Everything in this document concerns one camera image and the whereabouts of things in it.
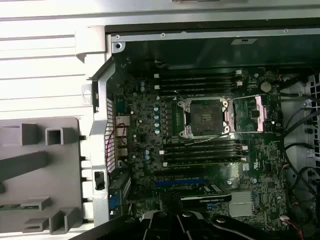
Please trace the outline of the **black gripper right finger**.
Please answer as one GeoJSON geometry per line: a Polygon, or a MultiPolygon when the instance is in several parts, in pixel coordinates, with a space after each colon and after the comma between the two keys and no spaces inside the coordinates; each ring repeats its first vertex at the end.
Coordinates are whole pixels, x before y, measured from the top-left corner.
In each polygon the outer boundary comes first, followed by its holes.
{"type": "Polygon", "coordinates": [[[181,197],[171,194],[171,213],[179,222],[188,240],[276,240],[272,233],[257,229],[226,215],[216,215],[206,221],[198,212],[183,209],[181,197]]]}

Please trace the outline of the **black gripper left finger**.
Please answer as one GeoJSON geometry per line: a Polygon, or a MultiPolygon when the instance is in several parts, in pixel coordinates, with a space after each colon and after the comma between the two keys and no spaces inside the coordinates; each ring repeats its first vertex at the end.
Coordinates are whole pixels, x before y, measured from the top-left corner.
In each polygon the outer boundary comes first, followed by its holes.
{"type": "Polygon", "coordinates": [[[142,219],[122,215],[81,233],[73,240],[167,240],[173,222],[173,194],[160,195],[160,210],[144,213],[142,219]]]}

